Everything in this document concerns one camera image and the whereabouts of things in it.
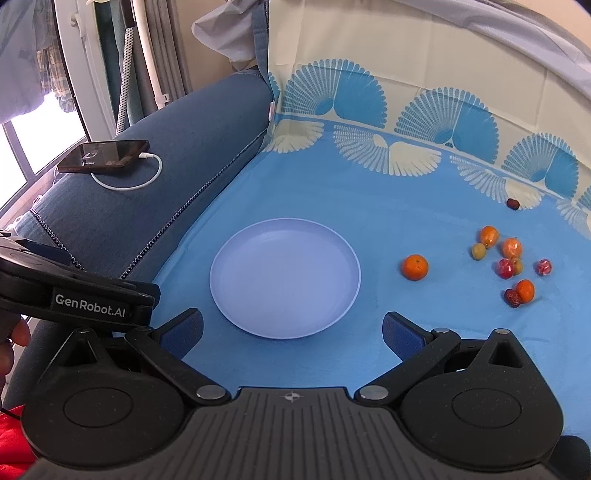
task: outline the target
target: black cable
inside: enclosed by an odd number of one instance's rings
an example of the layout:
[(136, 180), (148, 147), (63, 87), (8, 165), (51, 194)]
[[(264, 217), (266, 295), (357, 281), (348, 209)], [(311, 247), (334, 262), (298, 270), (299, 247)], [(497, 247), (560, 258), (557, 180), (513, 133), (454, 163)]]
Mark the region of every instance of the black cable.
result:
[(7, 410), (3, 407), (0, 407), (0, 413), (4, 413), (5, 415), (8, 415), (10, 418), (21, 421), (21, 418), (19, 415), (16, 415), (15, 413), (12, 413), (10, 410)]

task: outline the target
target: white charging cable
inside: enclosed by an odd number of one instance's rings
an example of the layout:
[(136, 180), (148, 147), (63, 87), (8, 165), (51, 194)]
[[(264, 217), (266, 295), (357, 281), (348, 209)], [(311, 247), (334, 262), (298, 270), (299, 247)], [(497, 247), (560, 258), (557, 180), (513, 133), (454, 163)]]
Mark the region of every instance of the white charging cable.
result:
[(144, 187), (147, 187), (148, 185), (153, 183), (158, 178), (158, 176), (160, 176), (160, 173), (162, 172), (162, 159), (158, 155), (155, 155), (153, 153), (145, 153), (145, 152), (140, 153), (139, 157), (140, 158), (155, 158), (156, 160), (158, 160), (158, 171), (156, 172), (156, 175), (154, 175), (151, 179), (149, 179), (147, 182), (145, 182), (141, 185), (136, 185), (135, 187), (112, 187), (111, 185), (107, 185), (106, 183), (102, 183), (98, 178), (96, 178), (96, 175), (94, 173), (91, 173), (90, 175), (92, 176), (92, 178), (94, 178), (95, 182), (97, 182), (101, 187), (104, 187), (107, 190), (113, 190), (114, 192), (131, 192), (132, 190), (143, 189)]

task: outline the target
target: red fruit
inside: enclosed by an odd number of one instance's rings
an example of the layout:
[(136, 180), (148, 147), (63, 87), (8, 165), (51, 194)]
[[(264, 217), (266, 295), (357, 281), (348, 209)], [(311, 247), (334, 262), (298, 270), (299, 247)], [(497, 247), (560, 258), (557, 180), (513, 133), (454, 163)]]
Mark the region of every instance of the red fruit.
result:
[(550, 263), (550, 260), (545, 258), (538, 262), (538, 264), (535, 266), (535, 270), (538, 272), (538, 275), (545, 277), (552, 271), (552, 264)]
[(496, 272), (505, 280), (511, 278), (515, 271), (515, 264), (508, 258), (501, 258), (496, 265)]
[(508, 199), (507, 200), (507, 206), (511, 209), (511, 210), (519, 210), (519, 202), (515, 199)]
[(509, 307), (512, 309), (516, 309), (519, 305), (521, 305), (521, 298), (515, 290), (508, 288), (505, 290), (505, 295), (503, 296), (505, 297), (505, 301), (509, 304)]

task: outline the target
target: cloth pattern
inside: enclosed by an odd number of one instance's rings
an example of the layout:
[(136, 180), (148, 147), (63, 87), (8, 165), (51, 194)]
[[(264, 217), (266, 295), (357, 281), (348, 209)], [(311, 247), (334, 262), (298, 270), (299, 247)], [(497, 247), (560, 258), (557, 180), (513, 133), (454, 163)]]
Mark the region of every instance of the cloth pattern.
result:
[[(280, 93), (274, 76), (274, 96), (280, 111), (271, 127), (267, 151), (280, 153), (312, 146), (331, 114), (351, 125), (335, 127), (333, 138), (341, 155), (372, 171), (417, 176), (432, 172), (441, 147), (453, 156), (459, 174), (492, 200), (517, 199), (522, 209), (539, 205), (544, 195), (556, 201), (556, 211), (581, 235), (591, 239), (591, 185), (579, 189), (589, 169), (577, 160), (562, 138), (536, 133), (519, 140), (499, 162), (499, 128), (489, 109), (474, 94), (452, 87), (424, 90), (398, 114), (392, 142), (383, 130), (388, 104), (377, 79), (348, 60), (319, 60), (298, 69)], [(412, 146), (405, 139), (421, 142)]]
[(43, 95), (54, 92), (60, 108), (65, 113), (75, 112), (76, 104), (66, 75), (66, 66), (61, 57), (57, 25), (53, 5), (49, 2), (47, 15), (48, 47), (37, 52)]

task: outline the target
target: orange fruit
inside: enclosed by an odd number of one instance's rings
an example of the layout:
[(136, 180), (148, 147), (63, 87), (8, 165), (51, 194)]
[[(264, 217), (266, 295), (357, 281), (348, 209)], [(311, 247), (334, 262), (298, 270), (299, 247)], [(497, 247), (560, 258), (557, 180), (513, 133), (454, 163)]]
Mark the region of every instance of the orange fruit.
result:
[(490, 225), (487, 225), (480, 230), (480, 242), (485, 247), (492, 247), (499, 240), (499, 231)]
[(523, 253), (523, 245), (516, 238), (508, 238), (503, 242), (503, 257), (519, 258)]
[(529, 303), (535, 297), (535, 287), (530, 280), (521, 280), (515, 286), (515, 291), (523, 303)]
[(421, 255), (410, 255), (402, 262), (402, 274), (409, 280), (421, 280), (429, 272), (429, 263)]

